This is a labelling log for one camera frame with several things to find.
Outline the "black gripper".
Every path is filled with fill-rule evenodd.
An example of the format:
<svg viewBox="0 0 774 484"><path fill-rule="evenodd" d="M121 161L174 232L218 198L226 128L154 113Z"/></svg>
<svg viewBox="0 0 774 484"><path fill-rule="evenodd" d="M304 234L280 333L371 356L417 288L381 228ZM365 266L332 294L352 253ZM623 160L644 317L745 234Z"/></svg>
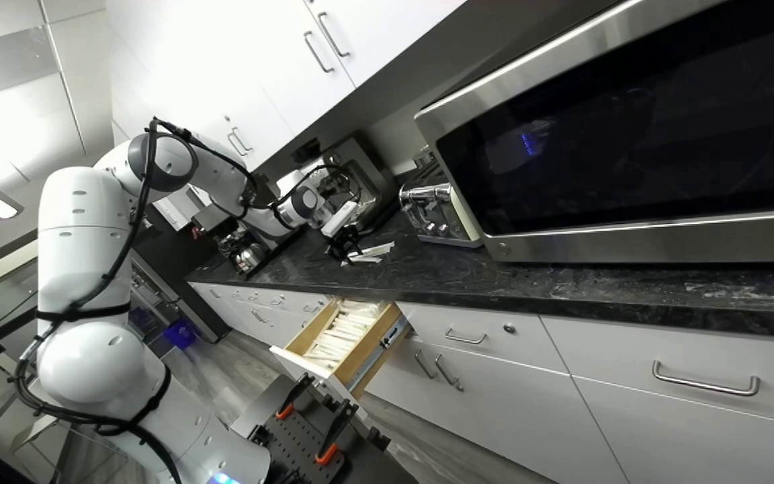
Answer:
<svg viewBox="0 0 774 484"><path fill-rule="evenodd" d="M342 257L342 266L355 266L352 257L367 257L362 232L357 226L342 226L330 241L328 241L328 253Z"/></svg>

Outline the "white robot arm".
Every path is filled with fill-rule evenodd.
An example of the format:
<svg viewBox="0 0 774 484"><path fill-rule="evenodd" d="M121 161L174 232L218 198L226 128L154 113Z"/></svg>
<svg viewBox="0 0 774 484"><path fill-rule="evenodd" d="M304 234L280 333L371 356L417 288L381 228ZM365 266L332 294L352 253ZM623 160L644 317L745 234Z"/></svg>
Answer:
<svg viewBox="0 0 774 484"><path fill-rule="evenodd" d="M275 188L229 152L170 121L117 144L90 167L46 179L37 206L37 331L15 367L30 410L88 427L162 484L332 481L352 472L355 417L338 413L293 466L234 434L129 331L131 245L156 191L199 187L234 222L268 238L291 222Z"/></svg>

